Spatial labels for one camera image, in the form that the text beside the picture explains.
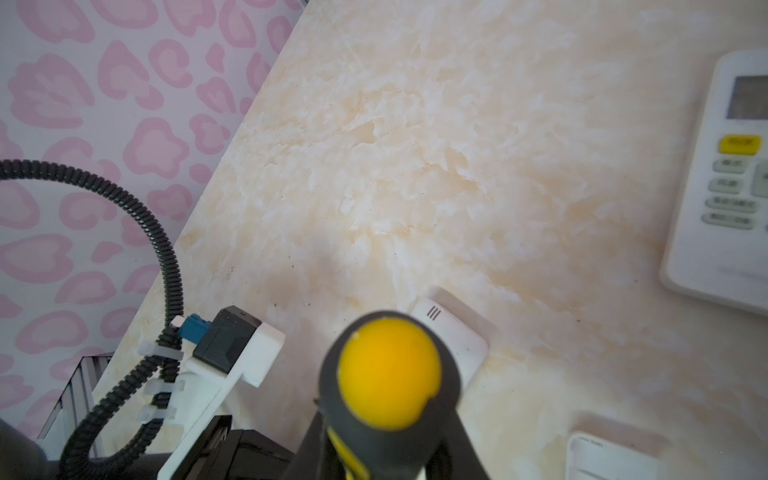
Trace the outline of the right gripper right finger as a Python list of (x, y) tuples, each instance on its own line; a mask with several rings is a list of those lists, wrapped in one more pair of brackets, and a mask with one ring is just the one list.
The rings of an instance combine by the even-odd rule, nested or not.
[(443, 427), (437, 450), (431, 458), (431, 478), (437, 480), (488, 480), (457, 412)]

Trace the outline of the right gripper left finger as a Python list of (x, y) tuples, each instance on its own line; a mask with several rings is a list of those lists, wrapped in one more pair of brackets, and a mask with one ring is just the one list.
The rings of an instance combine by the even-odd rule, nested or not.
[(282, 479), (335, 479), (336, 456), (324, 419), (316, 412), (297, 453), (281, 476)]

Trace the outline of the black handled screwdriver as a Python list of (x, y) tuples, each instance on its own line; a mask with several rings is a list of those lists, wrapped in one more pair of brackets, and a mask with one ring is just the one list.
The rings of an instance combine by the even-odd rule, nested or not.
[(442, 442), (461, 393), (446, 345), (409, 315), (354, 321), (328, 351), (318, 409), (346, 479), (415, 479)]

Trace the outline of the small white battery cover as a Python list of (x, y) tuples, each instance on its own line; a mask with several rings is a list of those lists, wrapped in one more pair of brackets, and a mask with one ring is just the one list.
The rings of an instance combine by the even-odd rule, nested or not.
[(459, 370), (465, 392), (489, 354), (487, 341), (447, 307), (422, 297), (410, 315), (426, 325), (450, 351)]

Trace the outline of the slim white remote control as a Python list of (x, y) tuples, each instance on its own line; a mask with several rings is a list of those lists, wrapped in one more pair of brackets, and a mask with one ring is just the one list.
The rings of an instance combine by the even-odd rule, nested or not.
[(658, 460), (637, 450), (574, 432), (567, 442), (565, 479), (654, 480)]

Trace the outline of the white remote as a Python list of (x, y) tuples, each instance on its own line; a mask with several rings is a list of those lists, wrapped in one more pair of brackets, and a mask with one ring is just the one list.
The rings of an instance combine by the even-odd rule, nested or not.
[(660, 269), (680, 293), (767, 312), (767, 51), (715, 65)]

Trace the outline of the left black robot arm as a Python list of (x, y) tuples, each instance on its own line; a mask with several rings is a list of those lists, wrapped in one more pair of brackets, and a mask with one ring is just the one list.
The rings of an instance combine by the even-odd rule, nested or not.
[[(217, 415), (194, 443), (173, 479), (279, 479), (294, 453), (254, 430)], [(59, 462), (7, 423), (1, 424), (3, 479), (57, 479)]]

